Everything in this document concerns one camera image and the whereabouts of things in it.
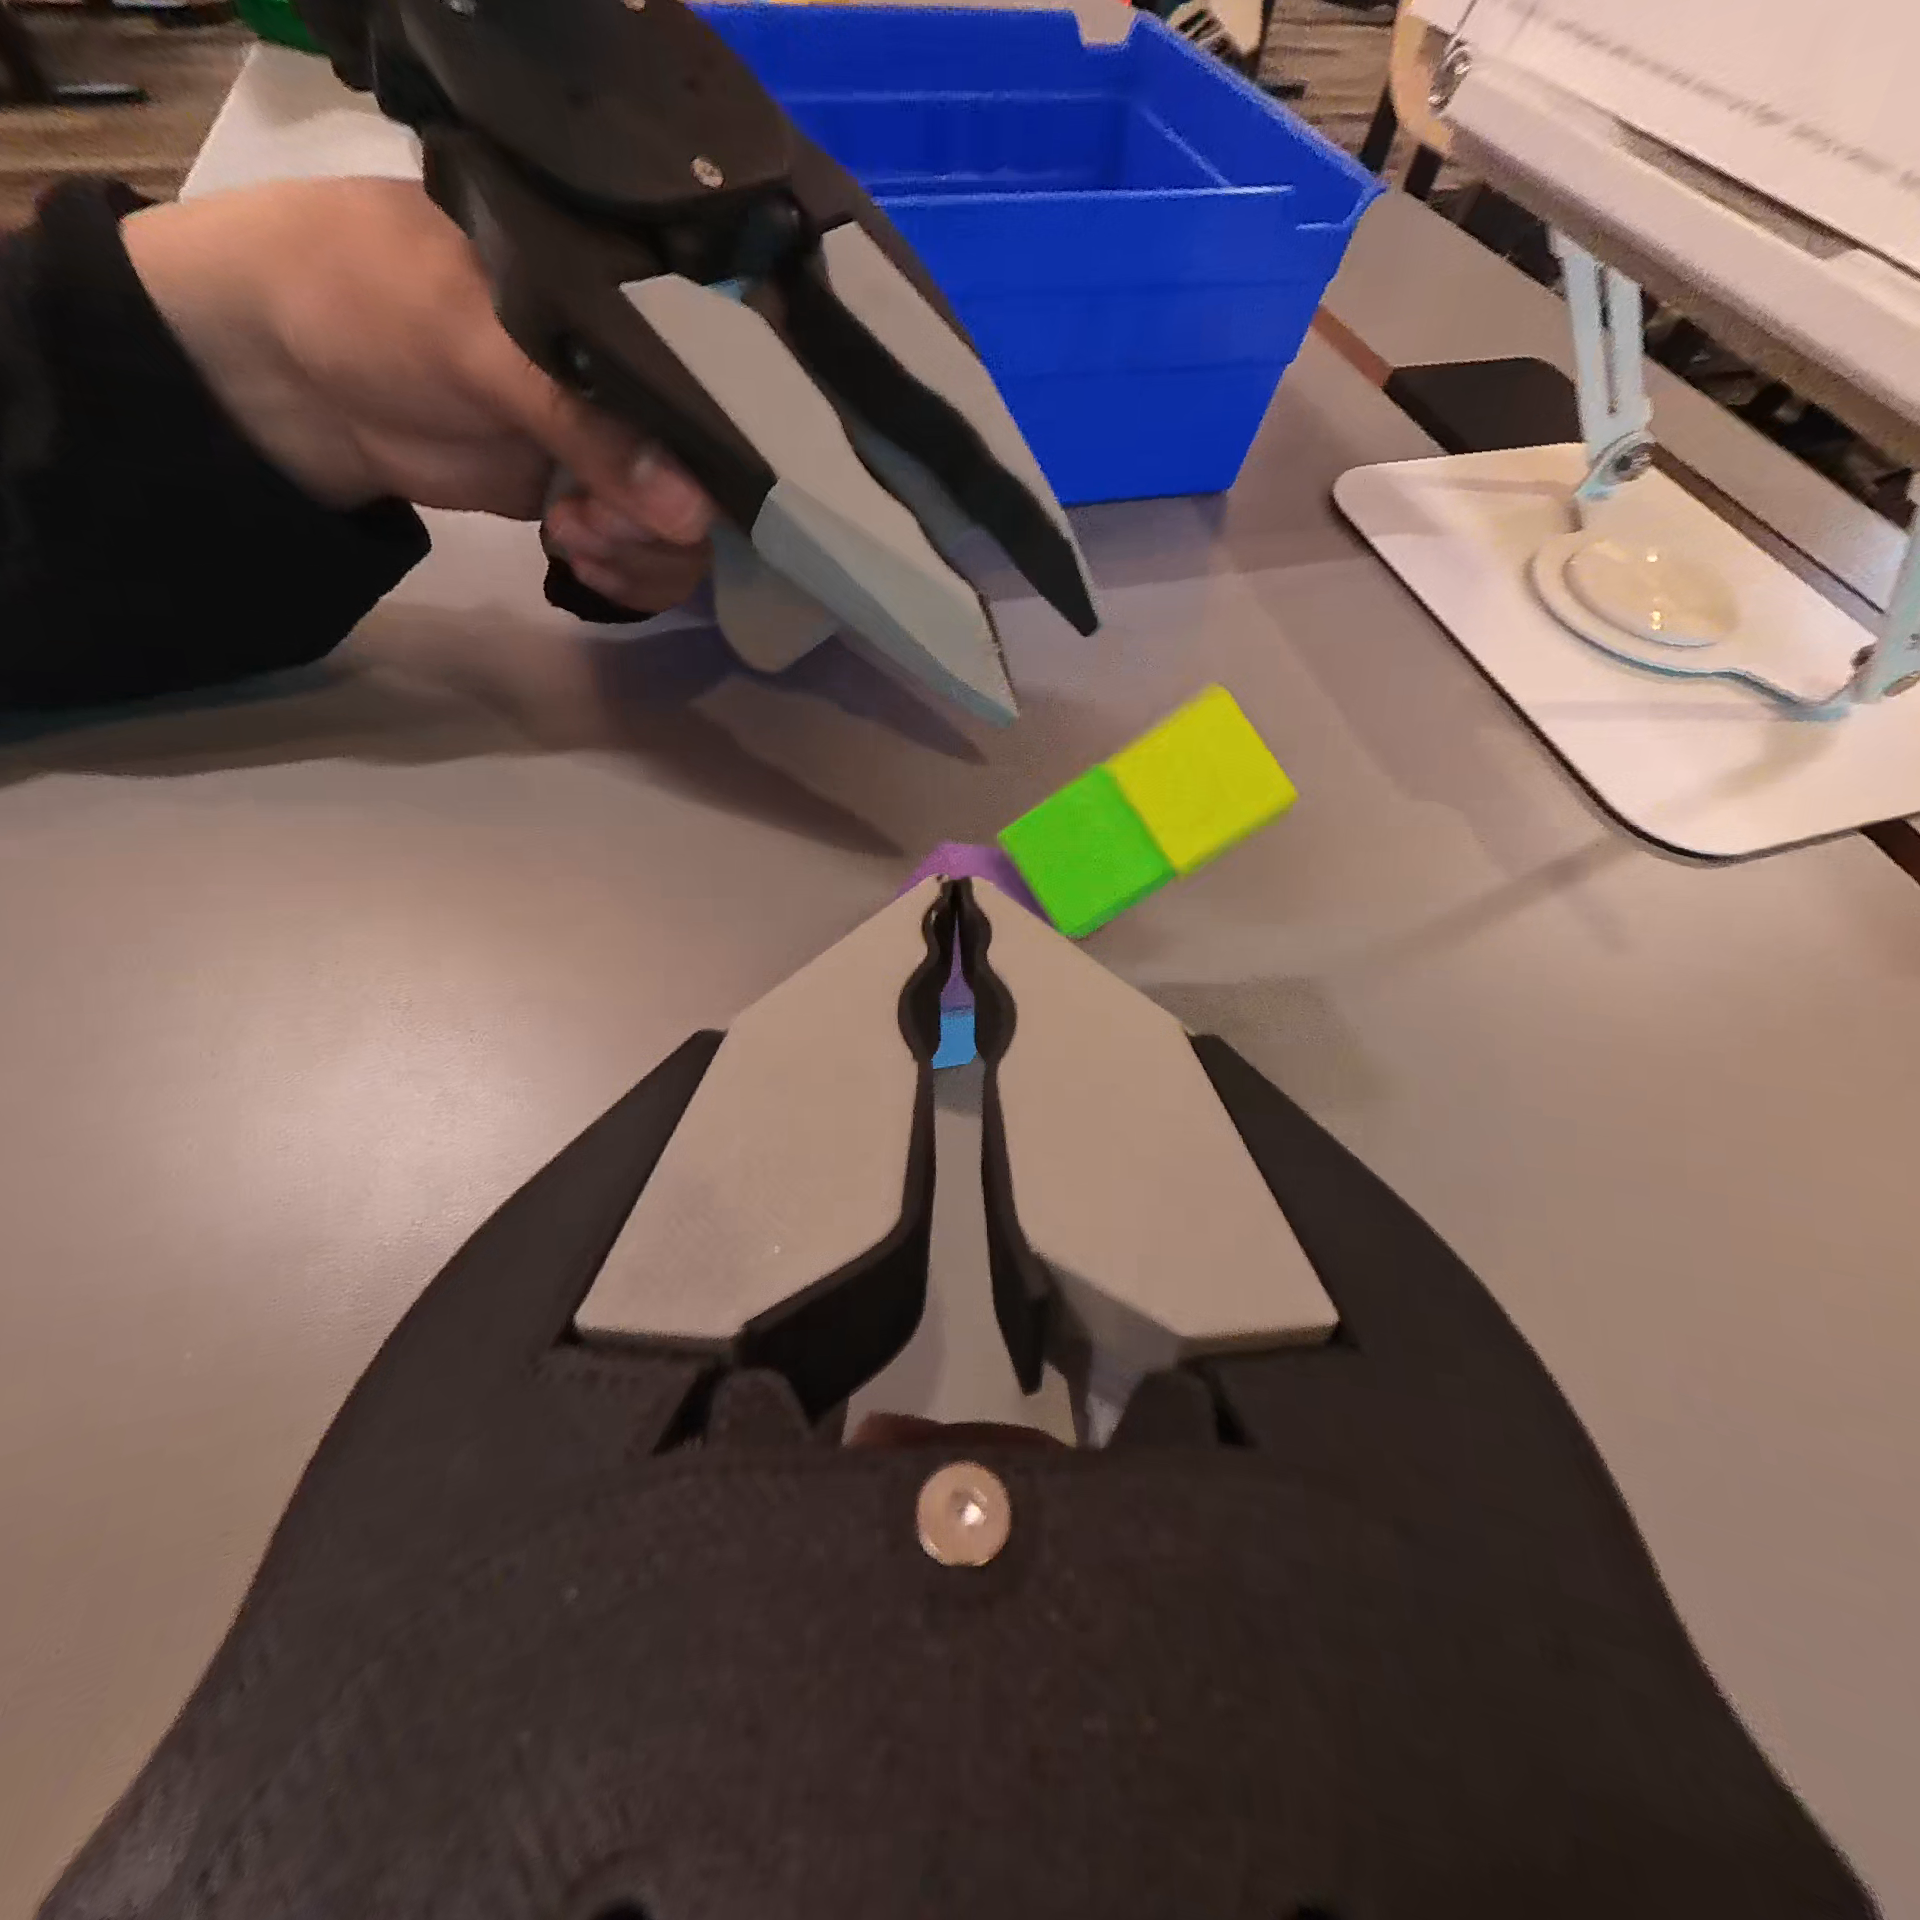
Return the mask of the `printed instruction sheet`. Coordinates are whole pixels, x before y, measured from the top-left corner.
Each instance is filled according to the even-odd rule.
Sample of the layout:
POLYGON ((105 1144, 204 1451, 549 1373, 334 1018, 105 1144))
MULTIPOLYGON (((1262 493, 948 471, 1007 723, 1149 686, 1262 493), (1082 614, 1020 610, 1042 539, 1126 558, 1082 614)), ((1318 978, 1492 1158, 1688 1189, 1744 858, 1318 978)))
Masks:
POLYGON ((1914 272, 1914 3, 1536 3, 1474 23, 1537 77, 1914 272))

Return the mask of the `purple foam cube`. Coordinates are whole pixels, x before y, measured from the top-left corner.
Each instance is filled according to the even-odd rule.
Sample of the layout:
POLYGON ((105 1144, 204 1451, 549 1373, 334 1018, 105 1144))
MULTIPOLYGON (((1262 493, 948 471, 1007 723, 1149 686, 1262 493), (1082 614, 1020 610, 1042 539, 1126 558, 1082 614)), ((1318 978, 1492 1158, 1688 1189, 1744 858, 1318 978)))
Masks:
MULTIPOLYGON (((1016 864, 997 843, 940 843, 911 869, 910 876, 897 883, 896 894, 904 896, 924 880, 984 880, 1038 919, 1047 916, 1016 864)), ((964 973, 964 950, 960 935, 953 935, 948 978, 942 992, 942 1013, 967 1013, 972 1006, 973 995, 964 973)))

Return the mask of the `green foam cube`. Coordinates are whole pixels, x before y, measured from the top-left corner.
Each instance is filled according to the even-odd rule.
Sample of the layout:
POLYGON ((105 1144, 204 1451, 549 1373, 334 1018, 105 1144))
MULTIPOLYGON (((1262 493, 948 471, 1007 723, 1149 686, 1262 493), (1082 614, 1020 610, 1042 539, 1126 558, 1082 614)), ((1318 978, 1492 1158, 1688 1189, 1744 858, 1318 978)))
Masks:
POLYGON ((1172 885, 1176 871, 1098 763, 993 836, 1044 919, 1080 942, 1172 885))

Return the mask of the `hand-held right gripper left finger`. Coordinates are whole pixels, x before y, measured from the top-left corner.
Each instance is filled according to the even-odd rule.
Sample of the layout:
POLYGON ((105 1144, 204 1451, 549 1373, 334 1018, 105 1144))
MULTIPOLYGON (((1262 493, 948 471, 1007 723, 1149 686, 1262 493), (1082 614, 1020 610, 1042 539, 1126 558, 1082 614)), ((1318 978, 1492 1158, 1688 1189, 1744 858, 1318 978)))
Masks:
POLYGON ((842 1406, 928 1296, 929 1055, 950 886, 924 880, 714 1044, 573 1317, 580 1341, 780 1373, 842 1406))

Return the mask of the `yellow foam cube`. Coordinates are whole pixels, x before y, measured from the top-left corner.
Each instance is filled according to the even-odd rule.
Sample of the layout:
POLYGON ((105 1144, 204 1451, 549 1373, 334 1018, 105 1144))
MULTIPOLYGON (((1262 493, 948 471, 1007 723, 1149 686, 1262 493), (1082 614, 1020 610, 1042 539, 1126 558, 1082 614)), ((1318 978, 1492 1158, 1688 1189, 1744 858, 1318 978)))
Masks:
POLYGON ((1217 683, 1200 687, 1102 766, 1178 878, 1220 859, 1298 803, 1277 756, 1217 683))

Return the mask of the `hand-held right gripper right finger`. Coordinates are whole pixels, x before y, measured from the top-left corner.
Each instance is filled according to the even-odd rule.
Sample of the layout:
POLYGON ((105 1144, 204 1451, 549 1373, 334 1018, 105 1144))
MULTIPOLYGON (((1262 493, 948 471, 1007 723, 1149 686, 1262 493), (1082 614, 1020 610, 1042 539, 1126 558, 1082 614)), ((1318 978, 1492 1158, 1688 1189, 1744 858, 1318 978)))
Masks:
POLYGON ((1146 1375, 1318 1346, 1326 1285, 1194 1035, 984 880, 954 886, 975 1013, 992 1300, 1021 1390, 1080 1445, 1146 1375))

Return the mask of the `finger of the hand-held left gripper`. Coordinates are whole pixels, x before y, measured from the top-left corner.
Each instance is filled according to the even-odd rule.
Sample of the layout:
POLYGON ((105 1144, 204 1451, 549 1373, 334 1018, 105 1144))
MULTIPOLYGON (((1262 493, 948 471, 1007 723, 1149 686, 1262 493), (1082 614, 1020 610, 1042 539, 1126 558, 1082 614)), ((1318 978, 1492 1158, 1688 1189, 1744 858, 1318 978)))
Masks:
POLYGON ((964 333, 862 224, 826 228, 791 276, 798 359, 937 551, 990 538, 1053 613, 1093 635, 1082 551, 964 333))
POLYGON ((1016 696, 978 591, 862 461, 775 327, 679 275, 622 294, 769 471, 748 525, 759 562, 928 692, 1007 726, 1016 696))

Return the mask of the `white document stand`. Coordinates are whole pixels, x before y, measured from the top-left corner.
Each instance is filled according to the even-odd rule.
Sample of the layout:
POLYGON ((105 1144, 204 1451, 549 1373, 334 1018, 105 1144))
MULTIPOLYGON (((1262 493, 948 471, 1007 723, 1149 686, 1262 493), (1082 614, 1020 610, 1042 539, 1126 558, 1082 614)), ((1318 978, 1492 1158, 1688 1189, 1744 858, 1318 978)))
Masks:
POLYGON ((1537 218, 1576 427, 1533 448, 1345 471, 1334 507, 1625 830, 1749 859, 1914 826, 1914 525, 1849 613, 1656 467, 1644 296, 1909 471, 1918 278, 1400 5, 1406 133, 1537 218))

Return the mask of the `blue plastic bin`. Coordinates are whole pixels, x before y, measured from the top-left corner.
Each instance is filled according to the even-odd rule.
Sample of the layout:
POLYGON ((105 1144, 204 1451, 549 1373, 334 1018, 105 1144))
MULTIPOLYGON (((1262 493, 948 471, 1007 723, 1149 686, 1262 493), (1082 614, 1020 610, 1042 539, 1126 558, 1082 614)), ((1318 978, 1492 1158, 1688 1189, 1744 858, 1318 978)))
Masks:
POLYGON ((694 5, 924 259, 1068 507, 1230 491, 1382 182, 1151 16, 694 5))

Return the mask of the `person's left hand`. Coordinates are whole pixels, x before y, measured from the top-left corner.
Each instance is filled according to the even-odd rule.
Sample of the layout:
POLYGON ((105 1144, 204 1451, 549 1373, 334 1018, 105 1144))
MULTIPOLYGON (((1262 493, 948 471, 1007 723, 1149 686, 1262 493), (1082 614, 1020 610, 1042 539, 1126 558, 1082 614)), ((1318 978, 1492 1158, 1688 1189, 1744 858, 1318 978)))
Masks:
POLYGON ((708 578, 706 491, 511 342, 472 247, 418 182, 258 182, 136 210, 120 234, 229 420, 321 507, 533 524, 636 614, 708 578))

